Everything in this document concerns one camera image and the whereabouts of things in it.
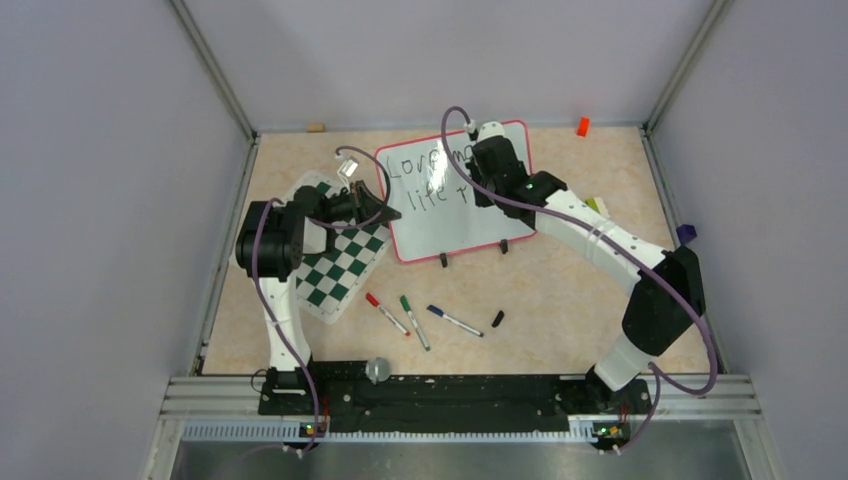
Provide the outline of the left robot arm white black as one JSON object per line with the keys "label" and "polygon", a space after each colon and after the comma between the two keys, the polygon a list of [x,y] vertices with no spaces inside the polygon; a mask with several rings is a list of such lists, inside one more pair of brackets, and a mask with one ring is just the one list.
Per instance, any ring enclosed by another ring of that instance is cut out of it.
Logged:
{"label": "left robot arm white black", "polygon": [[362,181],[350,187],[306,183],[286,200],[250,203],[235,261],[263,305],[267,377],[292,377],[282,398],[295,412],[314,410],[321,397],[301,312],[338,320],[387,250],[390,223],[401,217]]}

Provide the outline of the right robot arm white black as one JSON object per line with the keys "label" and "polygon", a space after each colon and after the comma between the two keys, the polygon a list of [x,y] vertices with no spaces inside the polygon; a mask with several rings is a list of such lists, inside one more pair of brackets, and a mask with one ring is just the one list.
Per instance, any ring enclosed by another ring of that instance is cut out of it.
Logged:
{"label": "right robot arm white black", "polygon": [[628,294],[620,336],[587,374],[589,404],[600,412],[614,411],[626,400],[626,385],[703,319],[697,255],[685,246],[665,249],[631,234],[546,171],[529,174],[499,125],[486,125],[470,138],[465,166],[477,206],[496,206],[563,242]]}

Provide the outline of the black marker cap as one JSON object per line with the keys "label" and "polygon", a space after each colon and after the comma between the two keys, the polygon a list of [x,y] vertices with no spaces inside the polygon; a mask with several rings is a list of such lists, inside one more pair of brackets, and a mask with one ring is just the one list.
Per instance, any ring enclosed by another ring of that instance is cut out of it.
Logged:
{"label": "black marker cap", "polygon": [[491,323],[492,328],[497,328],[503,321],[505,317],[505,312],[503,310],[499,310]]}

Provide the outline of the pink framed whiteboard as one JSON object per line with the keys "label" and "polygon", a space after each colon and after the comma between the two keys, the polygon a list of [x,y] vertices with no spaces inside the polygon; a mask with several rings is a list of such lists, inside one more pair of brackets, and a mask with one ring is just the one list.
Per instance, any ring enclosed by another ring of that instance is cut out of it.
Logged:
{"label": "pink framed whiteboard", "polygon": [[494,206],[475,205],[475,190],[446,157],[441,137],[422,137],[375,152],[389,175],[390,223],[397,258],[405,263],[456,254],[535,232]]}

